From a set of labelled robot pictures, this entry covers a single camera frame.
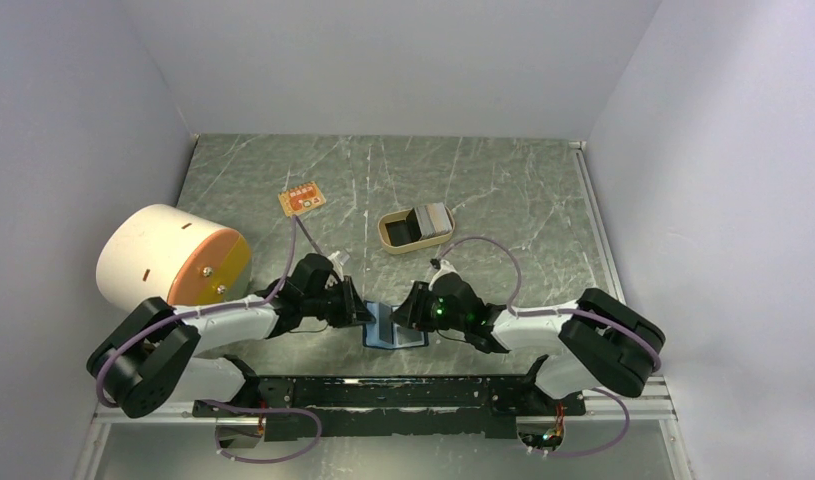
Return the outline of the blue leather card holder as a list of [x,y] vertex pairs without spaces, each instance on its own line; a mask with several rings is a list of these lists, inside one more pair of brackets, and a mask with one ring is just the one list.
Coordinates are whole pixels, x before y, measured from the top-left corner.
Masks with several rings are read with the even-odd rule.
[[399,350],[423,348],[429,345],[428,334],[408,329],[395,323],[391,316],[398,305],[366,302],[373,321],[363,326],[362,344],[365,348]]

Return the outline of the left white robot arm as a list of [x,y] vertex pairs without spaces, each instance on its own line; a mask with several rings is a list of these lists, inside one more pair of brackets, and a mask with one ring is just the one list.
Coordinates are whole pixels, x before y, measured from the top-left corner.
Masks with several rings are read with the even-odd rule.
[[143,300],[90,355],[87,370],[101,404],[129,418],[144,417],[167,401],[222,404],[244,416],[268,404],[257,373],[241,359],[204,359],[202,353],[246,340],[287,334],[305,318],[339,329],[374,322],[350,277],[310,253],[291,273],[240,300],[172,306]]

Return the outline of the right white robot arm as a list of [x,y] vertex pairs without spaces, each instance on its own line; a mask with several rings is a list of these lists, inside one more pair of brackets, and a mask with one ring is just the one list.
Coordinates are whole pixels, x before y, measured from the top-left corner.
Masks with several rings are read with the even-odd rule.
[[534,380],[522,389],[525,406],[536,414],[594,387],[640,396],[661,367],[666,343],[659,327],[601,289],[588,288],[560,305],[509,311],[484,302],[456,272],[415,282],[392,319],[417,331],[454,330],[482,353],[537,349]]

